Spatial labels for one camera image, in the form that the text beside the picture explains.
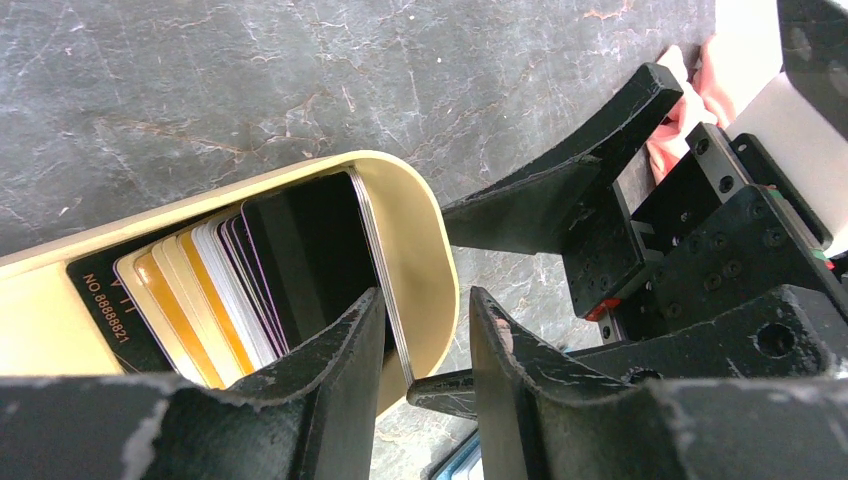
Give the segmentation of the beige card tray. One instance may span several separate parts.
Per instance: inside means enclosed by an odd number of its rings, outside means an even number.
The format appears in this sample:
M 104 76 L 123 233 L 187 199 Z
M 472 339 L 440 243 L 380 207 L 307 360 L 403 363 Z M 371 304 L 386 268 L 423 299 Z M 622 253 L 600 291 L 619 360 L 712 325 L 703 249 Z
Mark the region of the beige card tray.
M 359 150 L 303 161 L 131 215 L 1 259 L 1 373 L 5 377 L 125 373 L 68 274 L 76 260 L 219 208 L 350 167 L 362 177 L 408 356 L 383 363 L 376 414 L 406 397 L 444 361 L 456 332 L 459 286 L 443 217 L 427 182 L 397 157 Z

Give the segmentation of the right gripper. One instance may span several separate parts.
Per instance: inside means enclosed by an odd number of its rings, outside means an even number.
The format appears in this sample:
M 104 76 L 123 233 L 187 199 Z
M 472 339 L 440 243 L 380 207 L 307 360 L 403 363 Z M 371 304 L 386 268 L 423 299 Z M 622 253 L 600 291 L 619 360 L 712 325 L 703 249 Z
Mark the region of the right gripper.
M 846 374 L 847 292 L 824 252 L 830 233 L 755 135 L 698 126 L 635 210 L 611 185 L 682 95 L 669 68 L 644 63 L 563 141 L 442 210 L 453 246 L 532 255 L 565 242 L 579 317 L 610 314 L 633 340 L 662 336 L 564 353 L 481 291 L 472 368 L 415 381 L 410 404 L 477 418 L 482 320 L 538 385 Z

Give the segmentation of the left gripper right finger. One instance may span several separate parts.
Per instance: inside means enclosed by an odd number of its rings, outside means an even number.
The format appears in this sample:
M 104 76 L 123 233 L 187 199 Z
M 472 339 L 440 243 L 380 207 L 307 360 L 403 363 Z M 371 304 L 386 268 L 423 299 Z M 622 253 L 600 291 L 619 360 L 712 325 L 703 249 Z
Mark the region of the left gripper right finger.
M 538 385 L 479 323 L 488 479 L 843 479 L 847 372 Z

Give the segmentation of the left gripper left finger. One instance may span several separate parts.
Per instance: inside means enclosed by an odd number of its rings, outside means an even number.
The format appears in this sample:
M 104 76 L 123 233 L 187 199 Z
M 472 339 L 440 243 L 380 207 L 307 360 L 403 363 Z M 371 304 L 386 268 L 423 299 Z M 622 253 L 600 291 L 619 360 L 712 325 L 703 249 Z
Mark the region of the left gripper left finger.
M 7 377 L 5 479 L 365 479 L 385 304 L 366 290 L 226 390 L 175 374 Z

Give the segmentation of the blue card holder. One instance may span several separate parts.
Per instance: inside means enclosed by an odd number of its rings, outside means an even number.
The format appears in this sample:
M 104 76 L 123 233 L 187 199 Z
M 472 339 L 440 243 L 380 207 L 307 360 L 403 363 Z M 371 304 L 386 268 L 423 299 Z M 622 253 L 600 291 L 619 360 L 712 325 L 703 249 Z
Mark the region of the blue card holder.
M 480 434 L 475 429 L 429 475 L 430 480 L 483 480 Z

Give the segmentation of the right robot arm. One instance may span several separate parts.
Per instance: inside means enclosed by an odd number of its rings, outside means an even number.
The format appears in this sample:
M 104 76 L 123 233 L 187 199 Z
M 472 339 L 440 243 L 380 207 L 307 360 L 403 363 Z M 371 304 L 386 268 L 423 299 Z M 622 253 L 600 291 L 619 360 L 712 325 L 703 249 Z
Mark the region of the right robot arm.
M 471 291 L 473 366 L 412 384 L 420 408 L 485 421 L 652 416 L 678 426 L 847 418 L 847 169 L 840 1 L 777 5 L 783 67 L 726 127 L 698 123 L 634 211 L 617 178 L 683 87 L 639 67 L 536 159 L 443 211 L 456 246 L 549 253 L 603 346 L 565 354 Z

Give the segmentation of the black glossy card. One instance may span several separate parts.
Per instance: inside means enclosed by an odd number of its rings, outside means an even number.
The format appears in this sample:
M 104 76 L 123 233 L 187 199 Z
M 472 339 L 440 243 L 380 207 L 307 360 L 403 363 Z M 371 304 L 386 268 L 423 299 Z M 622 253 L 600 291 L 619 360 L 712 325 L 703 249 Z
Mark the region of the black glossy card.
M 241 206 L 259 284 L 288 350 L 335 322 L 379 281 L 349 173 L 325 175 Z

